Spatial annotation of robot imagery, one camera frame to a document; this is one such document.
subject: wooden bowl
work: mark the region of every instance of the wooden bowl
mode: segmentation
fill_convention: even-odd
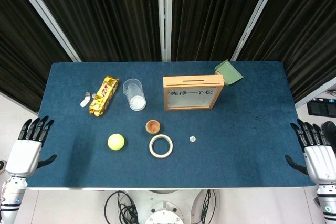
[[[146,124],[146,130],[150,134],[156,134],[160,130],[160,123],[157,120],[149,120]]]

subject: yellow ball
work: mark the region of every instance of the yellow ball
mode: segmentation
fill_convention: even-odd
[[[124,144],[125,144],[125,139],[120,134],[113,134],[107,140],[107,145],[110,147],[110,149],[114,151],[118,151],[121,148],[123,148]]]

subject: clear plastic cup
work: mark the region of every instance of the clear plastic cup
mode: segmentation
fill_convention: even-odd
[[[139,80],[128,79],[122,88],[132,110],[140,111],[146,106],[145,95]]]

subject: black curtain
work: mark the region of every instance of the black curtain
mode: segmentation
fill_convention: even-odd
[[[230,59],[258,0],[173,0],[172,61]]]
[[[269,0],[238,60],[282,61],[299,101],[336,76],[336,0]]]
[[[158,0],[44,0],[83,61],[161,60]]]
[[[0,0],[0,92],[37,112],[51,64],[69,61],[28,0]]]

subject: robotic arm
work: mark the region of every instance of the robotic arm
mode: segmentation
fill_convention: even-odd
[[[319,185],[317,196],[323,211],[326,224],[336,224],[336,157],[332,147],[326,140],[323,131],[316,125],[297,120],[300,127],[291,123],[302,152],[306,167],[296,164],[288,155],[287,163],[306,174]]]
[[[11,177],[3,184],[0,194],[0,224],[14,223],[27,188],[26,178],[36,169],[51,164],[57,157],[52,155],[47,160],[38,161],[41,148],[54,122],[47,121],[48,116],[41,120],[37,118],[33,122],[29,119],[13,145],[6,165],[6,171]]]

